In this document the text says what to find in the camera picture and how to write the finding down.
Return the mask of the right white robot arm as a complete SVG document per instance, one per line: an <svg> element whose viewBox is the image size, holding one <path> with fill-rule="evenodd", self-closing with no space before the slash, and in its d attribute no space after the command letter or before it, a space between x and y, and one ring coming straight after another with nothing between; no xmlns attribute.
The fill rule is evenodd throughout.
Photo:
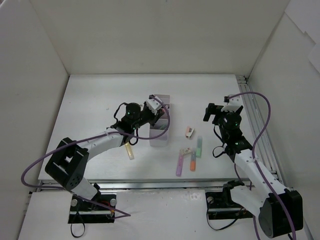
<svg viewBox="0 0 320 240"><path fill-rule="evenodd" d="M243 106L239 104L209 103L203 121L214 117L212 124L219 128L223 154L247 175L258 193L249 190L242 180L232 180L223 185L221 197L216 202L228 207L243 207L256 218L270 239L302 230L302 196L283 185L258 158L253 157L253 146L240 129L242 110Z"/></svg>

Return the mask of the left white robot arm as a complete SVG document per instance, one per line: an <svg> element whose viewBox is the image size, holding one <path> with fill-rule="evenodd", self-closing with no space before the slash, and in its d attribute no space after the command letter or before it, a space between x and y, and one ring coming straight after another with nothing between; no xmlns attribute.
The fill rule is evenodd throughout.
<svg viewBox="0 0 320 240"><path fill-rule="evenodd" d="M143 107L134 102L124 105L125 115L101 133L101 137L78 143L64 138L45 166L45 172L66 191L82 197L82 204L89 210L99 206L101 192L99 186L92 185L84 177L88 161L125 145L140 127L145 124L153 126L168 113L167 108L155 99L148 99Z"/></svg>

